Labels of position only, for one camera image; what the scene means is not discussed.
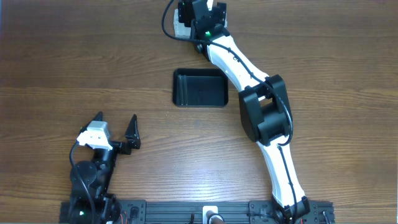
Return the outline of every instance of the black container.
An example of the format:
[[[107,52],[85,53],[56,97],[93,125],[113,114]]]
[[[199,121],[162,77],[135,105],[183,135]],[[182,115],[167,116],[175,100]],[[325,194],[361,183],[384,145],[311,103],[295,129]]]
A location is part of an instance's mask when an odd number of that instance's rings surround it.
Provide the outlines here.
[[[179,107],[224,107],[228,78],[220,69],[178,68],[174,71],[173,103]]]

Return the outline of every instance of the black mounting plate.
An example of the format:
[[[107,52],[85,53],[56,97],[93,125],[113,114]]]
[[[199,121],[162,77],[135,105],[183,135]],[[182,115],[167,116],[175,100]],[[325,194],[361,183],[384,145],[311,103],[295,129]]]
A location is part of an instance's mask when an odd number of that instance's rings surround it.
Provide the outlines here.
[[[146,202],[145,200],[120,200],[127,213],[129,224],[188,224],[194,214],[194,224],[202,224],[203,206],[215,205],[227,224],[274,224],[271,218],[258,214],[272,213],[271,201],[250,202]],[[60,223],[68,223],[69,203],[61,204]],[[311,211],[296,223],[326,224],[324,211],[331,224],[335,223],[333,204],[310,201]]]

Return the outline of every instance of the wood grain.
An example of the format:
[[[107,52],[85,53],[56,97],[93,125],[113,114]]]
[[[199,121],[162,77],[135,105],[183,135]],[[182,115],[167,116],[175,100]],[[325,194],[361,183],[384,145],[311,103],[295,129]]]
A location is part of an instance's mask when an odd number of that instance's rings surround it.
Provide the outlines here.
[[[307,196],[334,202],[338,223],[395,223],[398,1],[226,2],[239,48],[287,83]],[[70,147],[100,110],[120,140],[138,115],[142,149],[118,159],[110,192],[119,198],[271,198],[231,84],[225,108],[172,104],[176,68],[212,66],[163,35],[166,0],[2,3],[0,221],[57,222]],[[82,148],[75,157],[91,155]]]

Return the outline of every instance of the brown wood surface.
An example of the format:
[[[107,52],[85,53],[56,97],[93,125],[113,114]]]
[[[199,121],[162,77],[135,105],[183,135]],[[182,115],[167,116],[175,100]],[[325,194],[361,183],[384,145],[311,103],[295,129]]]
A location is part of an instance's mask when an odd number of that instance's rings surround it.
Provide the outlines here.
[[[230,0],[229,30],[280,74],[294,116],[298,179],[338,223],[395,223],[398,1]],[[0,222],[57,222],[79,128],[104,112],[114,139],[138,115],[142,149],[120,156],[110,192],[148,201],[271,198],[237,92],[225,108],[177,108],[176,68],[211,68],[163,35],[166,0],[3,0]],[[172,33],[172,13],[167,17]],[[90,159],[79,148],[76,159]]]

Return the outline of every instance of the wooden table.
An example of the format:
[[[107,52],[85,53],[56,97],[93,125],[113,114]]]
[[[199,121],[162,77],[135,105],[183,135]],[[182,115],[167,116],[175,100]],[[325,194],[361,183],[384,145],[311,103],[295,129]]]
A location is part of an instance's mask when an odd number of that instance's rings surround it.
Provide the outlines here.
[[[333,202],[338,223],[395,223],[398,1],[226,2],[239,48],[286,81],[292,157],[307,196]],[[1,222],[57,222],[71,189],[70,147],[98,111],[117,140],[138,115],[141,150],[118,158],[109,190],[119,198],[271,199],[231,84],[225,108],[173,105],[176,68],[213,66],[162,33],[166,4],[3,0]],[[75,157],[92,153],[81,147]]]

